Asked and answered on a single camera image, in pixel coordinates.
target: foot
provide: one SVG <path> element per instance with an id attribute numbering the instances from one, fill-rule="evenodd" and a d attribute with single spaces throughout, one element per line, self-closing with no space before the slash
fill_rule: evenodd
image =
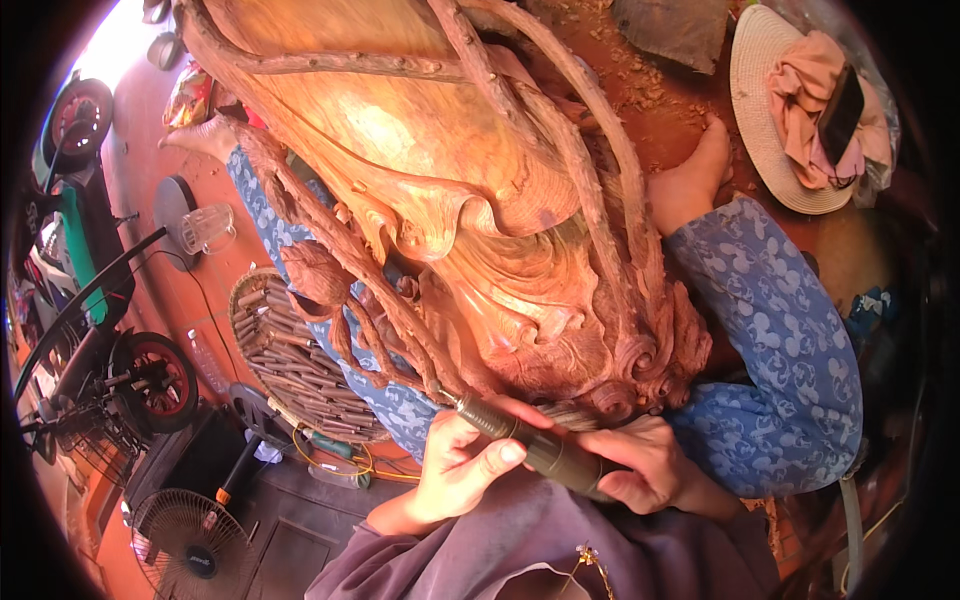
<path id="1" fill-rule="evenodd" d="M 186 150 L 202 152 L 217 158 L 224 164 L 237 146 L 236 135 L 230 129 L 227 118 L 222 114 L 200 125 L 180 128 L 164 135 L 156 146 L 179 146 Z"/>
<path id="2" fill-rule="evenodd" d="M 660 235 L 667 237 L 697 217 L 713 210 L 720 186 L 733 177 L 730 136 L 723 121 L 707 114 L 707 129 L 680 166 L 647 180 L 647 198 Z"/>

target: hand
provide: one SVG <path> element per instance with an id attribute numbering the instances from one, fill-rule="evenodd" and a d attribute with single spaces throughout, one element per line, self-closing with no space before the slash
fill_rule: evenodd
<path id="1" fill-rule="evenodd" d="M 549 428 L 553 424 L 519 400 L 493 396 L 487 401 L 535 427 Z M 470 512 L 493 480 L 522 463 L 526 456 L 526 448 L 517 440 L 487 443 L 476 427 L 455 412 L 440 413 L 427 433 L 420 484 L 410 507 L 412 515 L 422 522 L 438 522 Z"/>
<path id="2" fill-rule="evenodd" d="M 723 524 L 747 510 L 735 495 L 684 456 L 673 428 L 660 417 L 643 415 L 616 431 L 580 434 L 577 441 L 587 450 L 633 469 L 608 473 L 597 490 L 638 515 L 672 506 Z"/>
<path id="3" fill-rule="evenodd" d="M 643 415 L 611 431 L 582 433 L 577 442 L 587 450 L 630 467 L 607 474 L 597 490 L 626 504 L 638 515 L 674 506 L 684 492 L 690 468 L 673 435 L 660 417 Z"/>

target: glass mug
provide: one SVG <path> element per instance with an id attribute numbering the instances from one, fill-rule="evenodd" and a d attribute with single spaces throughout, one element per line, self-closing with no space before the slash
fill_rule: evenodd
<path id="1" fill-rule="evenodd" d="M 233 209 L 229 204 L 219 203 L 204 206 L 183 215 L 180 223 L 180 243 L 190 254 L 204 251 L 213 254 L 221 251 L 237 236 L 233 228 Z M 214 248 L 211 244 L 220 243 Z"/>

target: wood carving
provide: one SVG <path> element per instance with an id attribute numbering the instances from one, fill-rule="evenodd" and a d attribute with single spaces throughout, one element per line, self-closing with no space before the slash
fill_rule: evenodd
<path id="1" fill-rule="evenodd" d="M 350 361 L 348 306 L 375 384 L 439 377 L 606 423 L 686 402 L 710 350 L 703 320 L 664 273 L 633 143 L 536 18 L 502 0 L 179 0 L 175 15 L 197 61 L 269 126 L 230 122 L 275 211 L 316 235 L 283 251 L 309 298 L 298 310 L 332 317 Z M 481 21 L 529 38 L 583 104 L 545 94 L 513 52 L 481 41 Z M 597 144 L 613 164 L 597 163 Z M 391 255 L 410 268 L 399 289 L 381 272 Z"/>

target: yellow cable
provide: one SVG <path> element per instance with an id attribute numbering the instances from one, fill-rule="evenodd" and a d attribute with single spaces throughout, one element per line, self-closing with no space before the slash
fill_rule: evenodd
<path id="1" fill-rule="evenodd" d="M 419 475 L 407 475 L 407 474 L 405 474 L 405 473 L 390 473 L 390 472 L 387 472 L 387 471 L 377 470 L 377 469 L 373 466 L 373 454 L 372 454 L 372 452 L 370 452 L 370 449 L 367 447 L 366 444 L 360 443 L 360 445 L 362 445 L 364 451 L 367 452 L 367 458 L 368 458 L 368 460 L 370 460 L 370 468 L 371 468 L 371 469 L 373 470 L 373 472 L 376 473 L 377 475 L 386 475 L 386 476 L 388 476 L 388 477 L 397 477 L 397 478 L 399 478 L 399 479 L 416 479 L 417 481 L 420 480 L 420 476 L 419 476 Z M 357 458 L 363 458 L 363 457 L 357 457 L 357 456 L 354 456 L 354 457 L 353 457 L 354 460 L 356 460 Z"/>
<path id="2" fill-rule="evenodd" d="M 297 423 L 297 426 L 294 427 L 293 433 L 290 434 L 290 439 L 293 441 L 293 443 L 294 443 L 294 448 L 297 449 L 297 452 L 300 453 L 300 456 L 302 456 L 303 458 L 305 458 L 305 459 L 306 459 L 306 462 L 310 463 L 310 464 L 313 465 L 314 467 L 316 467 L 316 468 L 322 468 L 323 470 L 325 470 L 325 471 L 328 472 L 328 473 L 331 473 L 331 474 L 334 474 L 334 475 L 340 475 L 341 477 L 360 476 L 360 475 L 364 475 L 364 474 L 366 474 L 366 473 L 369 473 L 369 472 L 373 471 L 372 455 L 371 455 L 371 465 L 370 465 L 369 467 L 365 467 L 363 470 L 358 471 L 358 472 L 356 472 L 356 473 L 339 473 L 339 472 L 337 472 L 337 471 L 335 471 L 335 470 L 333 470 L 333 469 L 331 469 L 331 468 L 326 468 L 326 467 L 324 467 L 323 465 L 319 465 L 319 464 L 317 464 L 317 463 L 314 463 L 314 462 L 313 462 L 313 459 L 311 459 L 309 456 L 307 456 L 307 455 L 303 452 L 303 450 L 300 449 L 300 445 L 297 444 L 297 433 L 300 431 L 300 428 L 301 428 L 301 427 L 303 427 L 303 423 Z"/>
<path id="3" fill-rule="evenodd" d="M 866 541 L 867 538 L 876 531 L 876 528 L 883 524 L 883 521 L 887 520 L 887 517 L 890 516 L 900 505 L 903 504 L 903 498 L 897 500 L 897 503 L 890 507 L 890 510 L 887 511 L 887 514 L 882 516 L 879 521 L 874 523 L 874 526 L 867 530 L 867 533 L 863 534 L 863 540 Z M 840 593 L 847 595 L 847 575 L 850 573 L 850 561 L 847 561 L 847 566 L 843 569 L 843 575 L 840 576 Z"/>

